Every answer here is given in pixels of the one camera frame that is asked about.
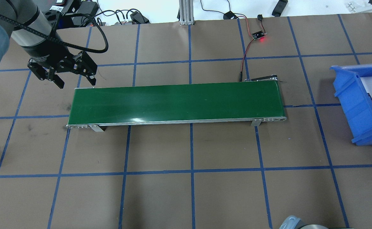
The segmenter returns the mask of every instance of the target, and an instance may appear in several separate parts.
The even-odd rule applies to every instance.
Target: black connector
[[[138,11],[135,11],[135,12],[131,13],[130,17],[131,17],[131,20],[132,20],[133,24],[148,24],[148,23],[150,23],[149,20],[146,17],[144,17],[141,13],[139,13]]]
[[[280,17],[285,6],[288,4],[288,0],[279,0],[275,8],[272,11],[272,16]]]
[[[253,34],[252,34],[252,38],[254,39],[254,40],[258,40],[258,39],[260,39],[260,38],[263,38],[265,36],[265,34],[264,34],[264,32],[261,30],[261,31],[258,31],[258,32],[254,32]]]
[[[223,19],[227,20],[227,19],[237,19],[237,15],[235,15],[233,12],[231,11],[228,11],[227,13],[225,13],[223,15]]]

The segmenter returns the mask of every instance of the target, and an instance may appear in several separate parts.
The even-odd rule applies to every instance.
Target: white label
[[[63,10],[63,6],[52,6],[51,10],[57,10],[57,11],[61,12]]]

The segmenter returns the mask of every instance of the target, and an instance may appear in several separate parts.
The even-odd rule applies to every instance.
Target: green belt surface
[[[68,127],[285,120],[278,81],[76,89]]]

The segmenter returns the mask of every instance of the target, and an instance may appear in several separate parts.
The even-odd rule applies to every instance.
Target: metal post
[[[181,25],[195,24],[195,17],[193,17],[193,0],[179,0],[179,12]]]

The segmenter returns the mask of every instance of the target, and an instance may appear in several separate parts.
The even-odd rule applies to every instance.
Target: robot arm
[[[81,74],[93,86],[96,84],[96,63],[85,51],[78,55],[71,54],[67,46],[98,53],[106,52],[108,43],[103,32],[102,35],[106,42],[103,50],[62,42],[32,0],[0,0],[0,61],[7,52],[11,37],[31,56],[28,68],[36,77],[39,80],[52,81],[59,88],[63,88],[64,82],[56,73],[63,72]]]

